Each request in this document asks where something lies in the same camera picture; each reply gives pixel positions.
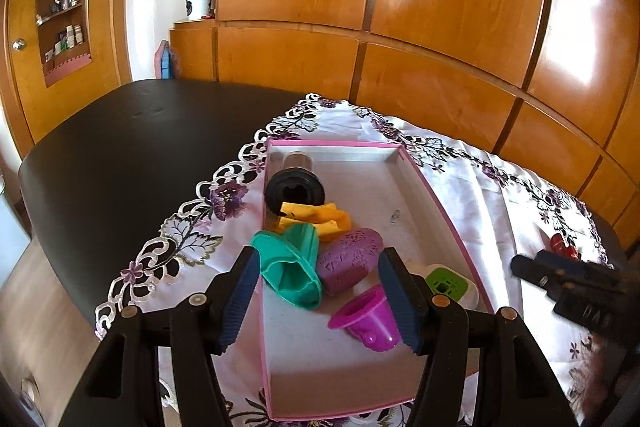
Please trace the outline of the red lipstick tube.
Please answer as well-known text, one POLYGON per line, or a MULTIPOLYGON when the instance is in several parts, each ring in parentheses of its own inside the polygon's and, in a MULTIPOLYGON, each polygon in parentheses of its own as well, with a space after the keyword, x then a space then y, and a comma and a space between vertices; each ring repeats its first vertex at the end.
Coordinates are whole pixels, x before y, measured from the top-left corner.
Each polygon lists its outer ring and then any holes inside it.
POLYGON ((552 253, 558 256, 576 261, 580 260, 580 254, 577 249, 573 245, 566 243, 560 233, 555 233, 551 236, 550 249, 552 253))

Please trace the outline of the green white square container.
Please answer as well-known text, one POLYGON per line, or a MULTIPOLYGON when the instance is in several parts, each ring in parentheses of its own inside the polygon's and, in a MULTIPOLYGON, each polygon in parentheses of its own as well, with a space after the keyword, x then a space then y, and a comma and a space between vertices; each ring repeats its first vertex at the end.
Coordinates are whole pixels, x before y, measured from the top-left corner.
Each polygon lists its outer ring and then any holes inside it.
POLYGON ((446 265, 410 262, 408 270, 422 277, 434 294, 445 295, 464 309, 474 310, 480 304, 480 291, 475 283, 446 265))

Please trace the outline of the magenta plastic cup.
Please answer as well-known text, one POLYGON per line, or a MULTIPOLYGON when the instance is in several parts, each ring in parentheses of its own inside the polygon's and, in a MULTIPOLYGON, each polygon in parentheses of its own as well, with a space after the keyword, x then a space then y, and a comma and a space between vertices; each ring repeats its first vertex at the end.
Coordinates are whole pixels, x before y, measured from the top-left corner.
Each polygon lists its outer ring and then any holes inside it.
POLYGON ((401 340, 394 314, 381 284, 345 303, 329 319, 329 329, 345 331, 375 352, 390 351, 401 340))

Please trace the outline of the purple yellow oval case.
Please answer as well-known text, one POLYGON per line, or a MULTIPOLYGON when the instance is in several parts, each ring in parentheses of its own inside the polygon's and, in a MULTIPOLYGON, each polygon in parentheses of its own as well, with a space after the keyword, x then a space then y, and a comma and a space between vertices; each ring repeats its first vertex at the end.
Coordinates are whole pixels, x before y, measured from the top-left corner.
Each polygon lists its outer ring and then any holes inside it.
POLYGON ((323 247, 316 271, 322 288, 337 296, 354 287, 378 265, 383 239, 369 228, 352 230, 323 247))

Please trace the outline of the orange plastic piece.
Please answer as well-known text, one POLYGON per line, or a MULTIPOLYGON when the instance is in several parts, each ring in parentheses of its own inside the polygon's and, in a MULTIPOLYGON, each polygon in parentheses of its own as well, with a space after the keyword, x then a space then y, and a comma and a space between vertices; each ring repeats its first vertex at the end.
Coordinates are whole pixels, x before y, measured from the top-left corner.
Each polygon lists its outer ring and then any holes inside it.
POLYGON ((323 205, 305 205, 297 202, 282 202, 281 216, 274 229, 282 233, 293 225, 312 225, 321 243, 330 243, 352 229, 352 218, 334 202, 323 205))

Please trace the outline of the green plastic funnel cup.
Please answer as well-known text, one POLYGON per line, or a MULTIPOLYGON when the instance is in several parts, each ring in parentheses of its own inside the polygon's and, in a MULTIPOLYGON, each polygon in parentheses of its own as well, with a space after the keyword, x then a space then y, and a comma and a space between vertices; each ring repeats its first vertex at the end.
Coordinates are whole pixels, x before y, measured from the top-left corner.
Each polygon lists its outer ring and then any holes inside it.
POLYGON ((260 274, 290 305, 314 310, 322 300, 317 273, 319 236, 309 223, 292 225, 283 233, 257 232, 250 242, 260 257, 260 274))

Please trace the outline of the black cylindrical cap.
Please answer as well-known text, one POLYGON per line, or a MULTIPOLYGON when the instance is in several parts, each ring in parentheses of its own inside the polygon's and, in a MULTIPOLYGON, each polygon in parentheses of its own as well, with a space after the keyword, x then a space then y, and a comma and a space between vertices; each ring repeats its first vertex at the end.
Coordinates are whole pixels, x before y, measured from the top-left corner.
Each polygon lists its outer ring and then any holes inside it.
POLYGON ((284 202, 311 206, 326 202, 326 191, 314 173, 312 159, 300 152, 283 157, 281 168, 269 177, 264 195, 267 208, 276 216, 284 215, 284 202))

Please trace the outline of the pink shallow tray box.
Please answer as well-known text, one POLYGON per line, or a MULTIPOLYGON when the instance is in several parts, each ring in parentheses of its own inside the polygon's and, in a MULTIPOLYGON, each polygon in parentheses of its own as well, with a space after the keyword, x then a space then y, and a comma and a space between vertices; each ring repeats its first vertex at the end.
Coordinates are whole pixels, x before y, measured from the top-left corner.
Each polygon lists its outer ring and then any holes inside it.
POLYGON ((416 395, 424 362, 390 312, 383 249, 462 307, 490 309, 458 232, 403 147, 274 141, 264 194, 260 347, 276 421, 328 421, 416 395))

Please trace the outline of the wooden door with shelves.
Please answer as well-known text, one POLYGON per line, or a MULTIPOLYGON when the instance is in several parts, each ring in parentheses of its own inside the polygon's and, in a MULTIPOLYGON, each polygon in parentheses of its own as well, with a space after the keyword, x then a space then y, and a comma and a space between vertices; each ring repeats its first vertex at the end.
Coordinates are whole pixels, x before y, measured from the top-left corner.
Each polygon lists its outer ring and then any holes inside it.
POLYGON ((130 79, 125 0, 1 0, 1 103, 18 155, 130 79))

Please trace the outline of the white kettle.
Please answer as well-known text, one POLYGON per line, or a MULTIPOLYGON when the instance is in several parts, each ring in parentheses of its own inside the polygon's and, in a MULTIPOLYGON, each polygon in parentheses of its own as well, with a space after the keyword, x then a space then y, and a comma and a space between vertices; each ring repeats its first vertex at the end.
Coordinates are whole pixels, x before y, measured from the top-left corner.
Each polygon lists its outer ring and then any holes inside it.
POLYGON ((212 0, 186 0, 186 18, 193 22, 212 14, 212 0))

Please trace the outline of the wooden wall cabinet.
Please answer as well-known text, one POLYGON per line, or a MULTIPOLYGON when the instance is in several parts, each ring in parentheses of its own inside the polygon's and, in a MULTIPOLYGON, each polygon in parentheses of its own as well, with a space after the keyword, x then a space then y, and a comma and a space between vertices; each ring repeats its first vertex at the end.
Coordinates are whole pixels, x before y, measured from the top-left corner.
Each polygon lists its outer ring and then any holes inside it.
POLYGON ((190 79, 317 92, 489 150, 639 236, 639 0, 216 0, 190 79))

